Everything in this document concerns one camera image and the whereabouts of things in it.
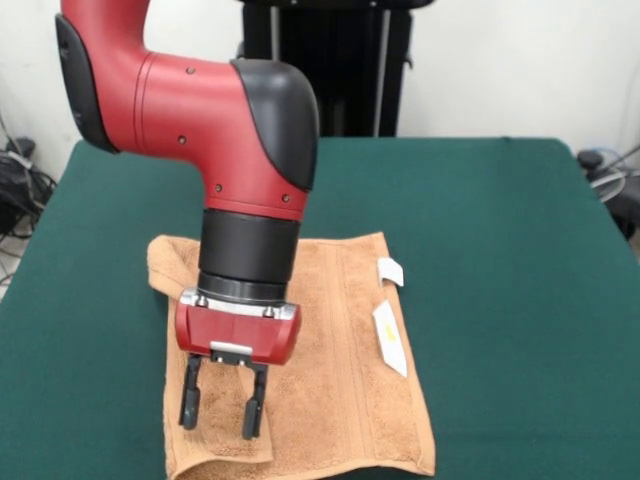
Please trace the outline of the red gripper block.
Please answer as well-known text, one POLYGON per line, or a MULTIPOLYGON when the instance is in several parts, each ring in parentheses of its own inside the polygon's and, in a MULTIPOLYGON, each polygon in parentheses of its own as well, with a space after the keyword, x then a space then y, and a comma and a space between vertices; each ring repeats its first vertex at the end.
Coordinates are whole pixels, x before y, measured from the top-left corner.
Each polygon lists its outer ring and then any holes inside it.
POLYGON ((290 359, 301 327, 302 313, 301 308, 294 304, 275 308, 271 316, 264 314, 264 307, 256 306, 254 309, 258 313, 248 315, 178 302, 175 336, 180 349, 190 353, 179 416, 179 424, 185 430, 193 430, 198 423, 200 355, 210 357, 234 353, 259 363, 250 365, 254 372, 253 394, 245 405, 242 436, 245 440, 260 436, 268 365, 284 365, 290 359))

